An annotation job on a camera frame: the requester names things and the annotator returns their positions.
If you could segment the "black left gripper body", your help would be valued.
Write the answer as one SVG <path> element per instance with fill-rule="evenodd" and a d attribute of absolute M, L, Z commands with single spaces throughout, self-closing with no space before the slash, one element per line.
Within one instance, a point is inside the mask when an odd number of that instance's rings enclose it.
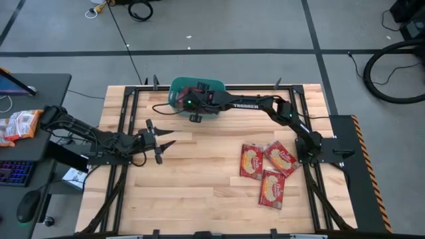
<path fill-rule="evenodd" d="M 157 147 L 159 144 L 157 143 L 157 137 L 153 134 L 153 128 L 155 127 L 153 125 L 153 122 L 151 119 L 147 119 L 146 121 L 146 128 L 139 130 L 139 136 L 142 140 L 143 145 L 143 152 L 153 150 L 155 154 L 155 160 L 158 165 L 163 163 L 162 160 L 162 153 L 157 152 Z"/>

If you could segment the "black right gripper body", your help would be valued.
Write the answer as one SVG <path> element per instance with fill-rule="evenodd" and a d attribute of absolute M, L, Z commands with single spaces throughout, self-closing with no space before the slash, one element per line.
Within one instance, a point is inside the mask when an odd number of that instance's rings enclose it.
<path fill-rule="evenodd" d="M 209 88 L 202 82 L 198 82 L 196 87 L 184 88 L 183 109 L 190 113 L 189 121 L 201 123 L 204 115 L 216 115 L 216 110 L 207 103 L 212 96 Z"/>

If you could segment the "red popcorn bag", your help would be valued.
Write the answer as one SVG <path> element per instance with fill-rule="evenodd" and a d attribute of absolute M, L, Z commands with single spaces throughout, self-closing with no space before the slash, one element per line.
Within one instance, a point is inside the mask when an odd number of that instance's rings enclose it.
<path fill-rule="evenodd" d="M 281 210 L 285 179 L 280 173 L 263 170 L 258 204 Z"/>
<path fill-rule="evenodd" d="M 199 98 L 203 93 L 204 92 L 198 88 L 184 88 L 176 98 L 175 107 L 178 110 L 193 112 L 201 104 Z"/>
<path fill-rule="evenodd" d="M 263 147 L 244 143 L 240 156 L 240 176 L 261 181 L 262 172 Z"/>
<path fill-rule="evenodd" d="M 285 178 L 288 178 L 301 166 L 298 160 L 277 140 L 265 146 L 264 155 L 275 170 Z"/>

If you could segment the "teal plastic basket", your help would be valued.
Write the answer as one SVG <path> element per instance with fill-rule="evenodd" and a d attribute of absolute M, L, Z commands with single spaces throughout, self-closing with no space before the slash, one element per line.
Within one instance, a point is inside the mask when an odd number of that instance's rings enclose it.
<path fill-rule="evenodd" d="M 175 112 L 179 112 L 184 116 L 189 116 L 189 112 L 185 112 L 184 110 L 178 110 L 175 107 L 176 98 L 180 92 L 183 91 L 186 87 L 196 87 L 198 82 L 202 82 L 208 84 L 210 86 L 209 90 L 221 91 L 224 92 L 226 90 L 225 85 L 219 80 L 211 80 L 204 78 L 191 78 L 191 77 L 178 77 L 172 81 L 169 94 L 168 94 L 168 103 L 173 108 Z"/>

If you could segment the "white paper box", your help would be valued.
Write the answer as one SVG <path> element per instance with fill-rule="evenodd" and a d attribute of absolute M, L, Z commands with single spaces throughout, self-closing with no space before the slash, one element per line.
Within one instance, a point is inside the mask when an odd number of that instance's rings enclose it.
<path fill-rule="evenodd" d="M 69 170 L 62 177 L 62 180 L 70 184 L 71 186 L 82 190 L 84 187 L 84 181 L 86 179 L 86 176 L 87 174 L 82 171 L 78 171 L 74 168 L 69 168 Z"/>

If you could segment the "black desk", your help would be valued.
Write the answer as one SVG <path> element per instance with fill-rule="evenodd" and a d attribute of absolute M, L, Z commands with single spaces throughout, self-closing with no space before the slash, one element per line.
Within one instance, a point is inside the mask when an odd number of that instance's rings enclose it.
<path fill-rule="evenodd" d="M 9 118 L 21 110 L 42 109 L 46 105 L 62 105 L 68 89 L 69 74 L 17 74 L 22 83 L 37 89 L 35 96 L 11 96 L 0 100 L 0 119 Z M 31 239 L 38 217 L 21 224 L 16 217 L 17 207 L 23 196 L 44 186 L 56 167 L 53 159 L 44 153 L 50 142 L 50 134 L 37 130 L 32 139 L 19 140 L 15 147 L 0 147 L 0 161 L 35 161 L 35 171 L 27 187 L 0 185 L 0 239 Z"/>

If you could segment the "orange snack bag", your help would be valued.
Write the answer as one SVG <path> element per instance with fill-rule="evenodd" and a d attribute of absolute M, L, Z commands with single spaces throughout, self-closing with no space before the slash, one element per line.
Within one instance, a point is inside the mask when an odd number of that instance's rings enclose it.
<path fill-rule="evenodd" d="M 14 147 L 15 143 L 6 139 L 8 119 L 0 119 L 0 147 Z"/>
<path fill-rule="evenodd" d="M 13 113 L 5 128 L 5 139 L 16 141 L 18 139 L 33 138 L 42 113 L 43 110 L 24 110 Z"/>

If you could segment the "black computer mouse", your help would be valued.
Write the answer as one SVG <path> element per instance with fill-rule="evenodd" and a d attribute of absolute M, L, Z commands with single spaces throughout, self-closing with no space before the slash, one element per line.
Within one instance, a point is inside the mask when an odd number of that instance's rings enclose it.
<path fill-rule="evenodd" d="M 41 199 L 41 192 L 39 190 L 27 192 L 21 199 L 17 207 L 17 220 L 20 223 L 27 223 L 31 221 Z"/>

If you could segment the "backlit black keyboard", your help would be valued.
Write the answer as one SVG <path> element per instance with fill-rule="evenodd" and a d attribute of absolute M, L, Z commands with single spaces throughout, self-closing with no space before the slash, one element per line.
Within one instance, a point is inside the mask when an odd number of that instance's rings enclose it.
<path fill-rule="evenodd" d="M 0 161 L 0 186 L 27 187 L 36 166 L 35 161 Z"/>

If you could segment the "tilted computer screen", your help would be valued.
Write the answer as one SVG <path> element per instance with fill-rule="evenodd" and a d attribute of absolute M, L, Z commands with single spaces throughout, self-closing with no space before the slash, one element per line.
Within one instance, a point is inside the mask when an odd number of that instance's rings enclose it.
<path fill-rule="evenodd" d="M 35 96 L 36 93 L 34 87 L 25 85 L 0 68 L 0 96 Z"/>

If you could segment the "black hazard striped side platform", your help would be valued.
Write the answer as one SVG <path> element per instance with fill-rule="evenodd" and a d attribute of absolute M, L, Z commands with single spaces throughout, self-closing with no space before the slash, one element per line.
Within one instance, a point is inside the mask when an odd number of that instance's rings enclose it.
<path fill-rule="evenodd" d="M 331 126 L 340 146 L 354 154 L 343 160 L 349 179 L 349 195 L 357 229 L 392 233 L 365 140 L 356 116 L 331 116 Z"/>

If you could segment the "black equipment case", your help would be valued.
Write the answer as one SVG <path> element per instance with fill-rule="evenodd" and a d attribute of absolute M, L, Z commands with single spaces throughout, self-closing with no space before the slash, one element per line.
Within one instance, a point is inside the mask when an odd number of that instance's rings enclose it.
<path fill-rule="evenodd" d="M 390 13 L 404 40 L 425 39 L 425 0 L 396 0 Z"/>

